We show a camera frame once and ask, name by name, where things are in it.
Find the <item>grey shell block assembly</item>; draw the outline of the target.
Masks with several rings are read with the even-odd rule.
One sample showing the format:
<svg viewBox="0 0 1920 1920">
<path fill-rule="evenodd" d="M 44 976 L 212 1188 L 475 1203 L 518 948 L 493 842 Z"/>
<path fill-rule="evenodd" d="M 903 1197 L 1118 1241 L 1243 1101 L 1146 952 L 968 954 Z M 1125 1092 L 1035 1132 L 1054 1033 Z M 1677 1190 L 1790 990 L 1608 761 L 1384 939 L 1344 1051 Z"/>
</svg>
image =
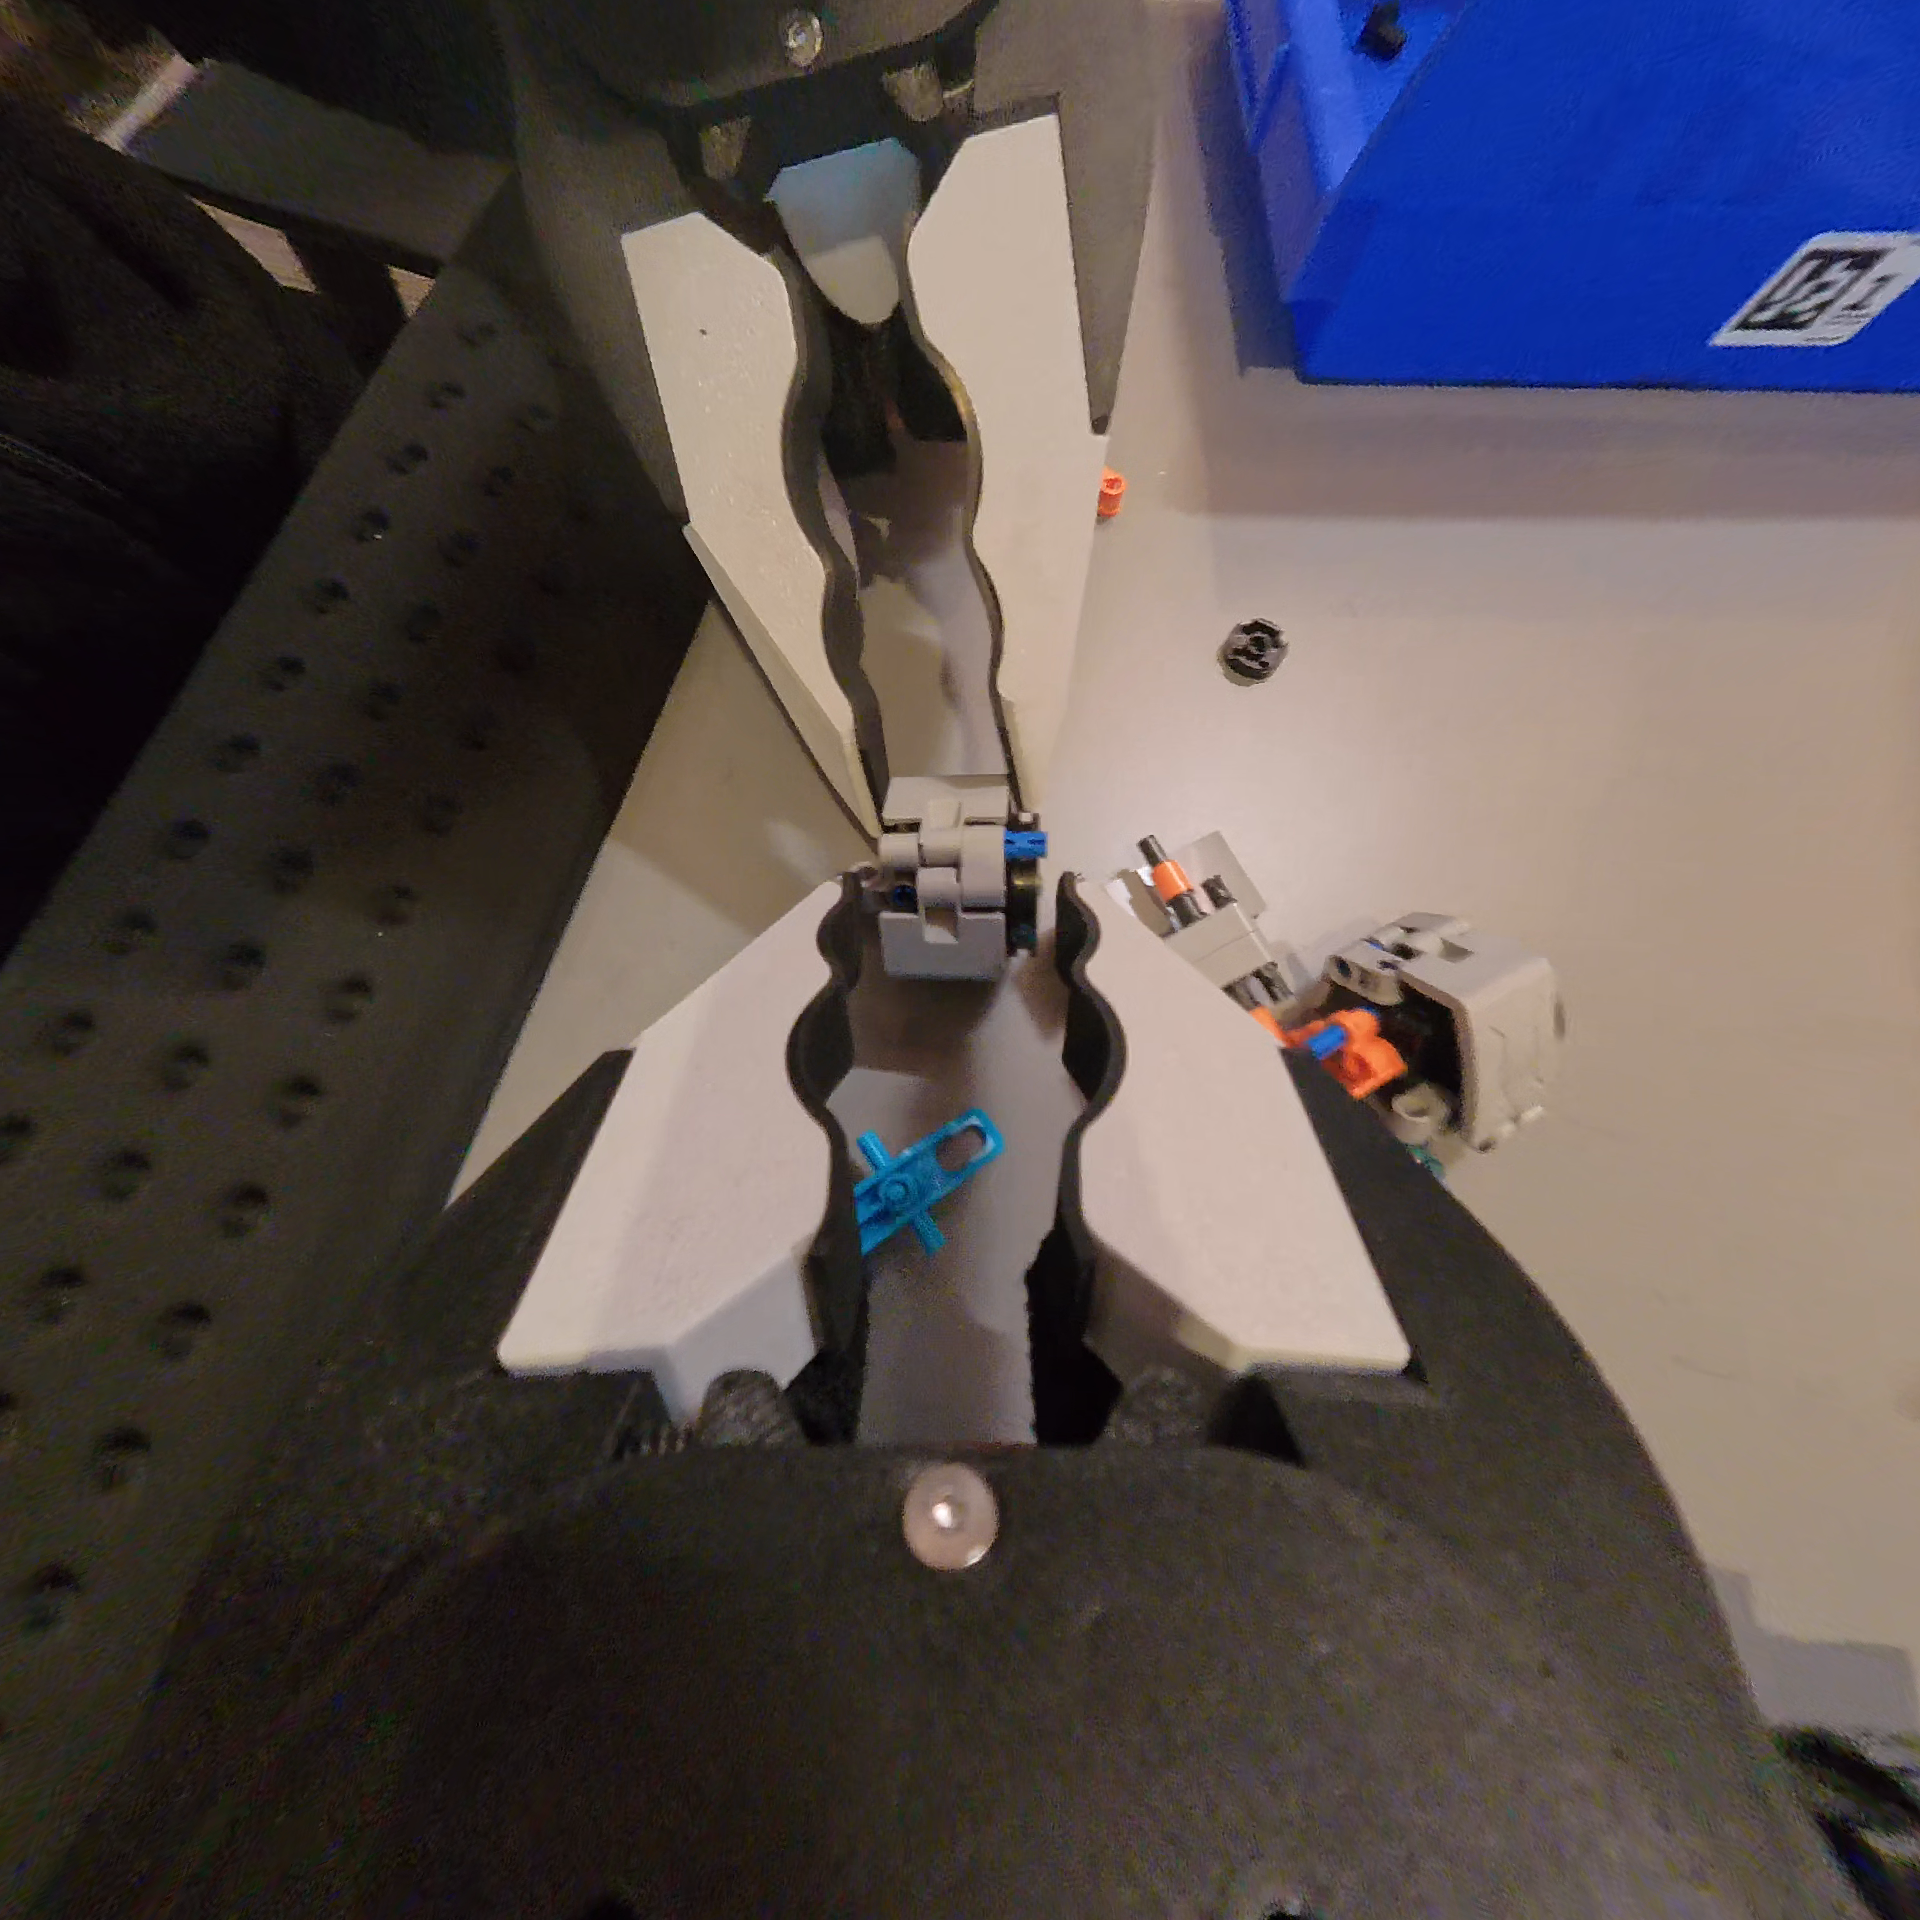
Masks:
<svg viewBox="0 0 1920 1920">
<path fill-rule="evenodd" d="M 1322 1016 L 1362 1008 L 1398 1069 L 1362 1100 L 1429 1162 L 1490 1154 L 1536 1123 L 1566 1037 L 1551 964 L 1448 915 L 1405 915 L 1332 948 Z"/>
</svg>

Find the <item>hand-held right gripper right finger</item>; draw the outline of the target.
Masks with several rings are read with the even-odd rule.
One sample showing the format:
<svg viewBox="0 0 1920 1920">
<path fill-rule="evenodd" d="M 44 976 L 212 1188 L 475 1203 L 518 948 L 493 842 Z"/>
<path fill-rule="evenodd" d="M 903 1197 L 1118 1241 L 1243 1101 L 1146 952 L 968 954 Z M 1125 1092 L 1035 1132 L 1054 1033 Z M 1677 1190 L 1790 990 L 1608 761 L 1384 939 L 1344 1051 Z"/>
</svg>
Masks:
<svg viewBox="0 0 1920 1920">
<path fill-rule="evenodd" d="M 1037 1445 L 1094 1442 L 1162 1379 L 1203 1419 L 1255 1376 L 1402 1379 L 1408 1336 L 1283 1042 L 1074 873 L 1052 964 L 1082 1110 L 1026 1268 Z"/>
</svg>

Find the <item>grey black wheel Lego assembly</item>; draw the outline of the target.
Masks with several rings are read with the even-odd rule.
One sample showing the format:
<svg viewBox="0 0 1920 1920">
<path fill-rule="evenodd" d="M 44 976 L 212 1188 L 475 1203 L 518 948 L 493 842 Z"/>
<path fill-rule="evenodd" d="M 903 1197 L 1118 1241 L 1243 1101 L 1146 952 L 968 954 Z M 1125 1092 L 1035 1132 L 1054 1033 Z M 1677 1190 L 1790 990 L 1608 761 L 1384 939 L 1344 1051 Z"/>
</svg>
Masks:
<svg viewBox="0 0 1920 1920">
<path fill-rule="evenodd" d="M 887 976 L 995 980 L 1003 972 L 1012 956 L 1003 945 L 1000 836 L 1022 811 L 1028 810 L 1000 777 L 890 784 L 875 873 L 863 886 Z"/>
</svg>

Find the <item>light blue plastic tool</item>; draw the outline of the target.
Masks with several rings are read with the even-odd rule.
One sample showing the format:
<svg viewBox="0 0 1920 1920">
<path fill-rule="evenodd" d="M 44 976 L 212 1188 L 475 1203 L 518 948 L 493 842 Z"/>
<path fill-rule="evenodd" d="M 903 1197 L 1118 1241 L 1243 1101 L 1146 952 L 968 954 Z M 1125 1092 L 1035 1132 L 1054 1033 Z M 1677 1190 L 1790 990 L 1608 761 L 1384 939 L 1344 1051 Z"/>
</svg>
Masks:
<svg viewBox="0 0 1920 1920">
<path fill-rule="evenodd" d="M 963 1110 L 919 1141 L 892 1149 L 875 1132 L 854 1138 L 863 1176 L 852 1186 L 856 1246 L 875 1257 L 909 1234 L 933 1257 L 946 1246 L 939 1212 L 1003 1153 L 995 1121 Z"/>
</svg>

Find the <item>black dimpled panel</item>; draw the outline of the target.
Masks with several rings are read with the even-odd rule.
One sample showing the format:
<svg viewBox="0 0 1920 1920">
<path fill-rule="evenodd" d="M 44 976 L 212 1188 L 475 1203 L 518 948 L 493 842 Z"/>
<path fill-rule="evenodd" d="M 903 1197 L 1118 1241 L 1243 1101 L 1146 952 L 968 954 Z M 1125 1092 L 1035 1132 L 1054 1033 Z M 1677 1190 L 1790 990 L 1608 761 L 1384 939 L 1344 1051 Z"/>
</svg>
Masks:
<svg viewBox="0 0 1920 1920">
<path fill-rule="evenodd" d="M 504 182 L 4 966 L 4 1915 L 442 1212 L 704 598 Z"/>
</svg>

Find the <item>grey orange axle assembly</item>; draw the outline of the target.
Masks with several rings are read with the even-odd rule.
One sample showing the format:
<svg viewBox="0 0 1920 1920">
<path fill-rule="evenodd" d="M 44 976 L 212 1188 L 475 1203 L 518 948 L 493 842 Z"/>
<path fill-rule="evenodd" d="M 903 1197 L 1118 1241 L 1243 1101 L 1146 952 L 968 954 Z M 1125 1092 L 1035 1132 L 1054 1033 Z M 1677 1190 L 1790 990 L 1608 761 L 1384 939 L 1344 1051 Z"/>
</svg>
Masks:
<svg viewBox="0 0 1920 1920">
<path fill-rule="evenodd" d="M 1108 892 L 1284 1054 L 1322 1066 L 1354 1100 L 1408 1086 L 1408 1058 L 1380 1016 L 1351 1006 L 1328 1013 L 1326 986 L 1308 982 L 1293 948 L 1268 942 L 1262 901 L 1243 901 L 1215 862 L 1186 860 L 1148 832 Z"/>
</svg>

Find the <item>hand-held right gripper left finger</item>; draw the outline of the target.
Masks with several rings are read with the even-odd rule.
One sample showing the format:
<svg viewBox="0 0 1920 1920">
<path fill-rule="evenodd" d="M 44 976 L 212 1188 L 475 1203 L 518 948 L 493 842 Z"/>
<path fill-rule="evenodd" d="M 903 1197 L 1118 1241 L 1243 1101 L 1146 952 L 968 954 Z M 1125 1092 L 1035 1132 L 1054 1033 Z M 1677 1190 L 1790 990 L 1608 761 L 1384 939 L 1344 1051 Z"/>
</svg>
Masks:
<svg viewBox="0 0 1920 1920">
<path fill-rule="evenodd" d="M 832 1096 L 861 954 L 856 877 L 822 883 L 636 1037 L 495 1344 L 507 1376 L 646 1376 L 687 1424 L 756 1374 L 810 1437 L 856 1437 L 869 1283 Z"/>
</svg>

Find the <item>blue plastic bin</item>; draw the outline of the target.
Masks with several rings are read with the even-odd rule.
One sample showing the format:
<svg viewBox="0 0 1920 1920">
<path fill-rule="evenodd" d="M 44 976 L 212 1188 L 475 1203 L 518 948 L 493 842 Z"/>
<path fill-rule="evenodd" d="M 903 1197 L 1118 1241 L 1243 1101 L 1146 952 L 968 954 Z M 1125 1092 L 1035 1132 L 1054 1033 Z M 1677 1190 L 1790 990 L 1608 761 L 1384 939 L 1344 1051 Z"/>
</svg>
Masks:
<svg viewBox="0 0 1920 1920">
<path fill-rule="evenodd" d="M 1916 394 L 1916 3 L 1220 13 L 1299 377 Z"/>
</svg>

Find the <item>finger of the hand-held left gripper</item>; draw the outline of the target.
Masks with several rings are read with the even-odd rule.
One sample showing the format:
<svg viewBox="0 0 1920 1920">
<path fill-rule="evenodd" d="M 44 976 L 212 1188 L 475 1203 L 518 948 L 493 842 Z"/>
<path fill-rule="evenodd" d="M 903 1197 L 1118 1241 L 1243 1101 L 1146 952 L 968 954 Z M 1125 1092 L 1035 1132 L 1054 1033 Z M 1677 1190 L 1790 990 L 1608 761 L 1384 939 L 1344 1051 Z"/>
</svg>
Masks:
<svg viewBox="0 0 1920 1920">
<path fill-rule="evenodd" d="M 1014 790 L 1046 790 L 1098 531 L 1093 427 L 1054 109 L 964 134 L 904 241 L 911 330 L 966 430 L 963 517 Z"/>
<path fill-rule="evenodd" d="M 783 245 L 701 211 L 622 238 L 687 544 L 799 742 L 870 842 L 890 773 L 822 422 L 826 314 Z"/>
</svg>

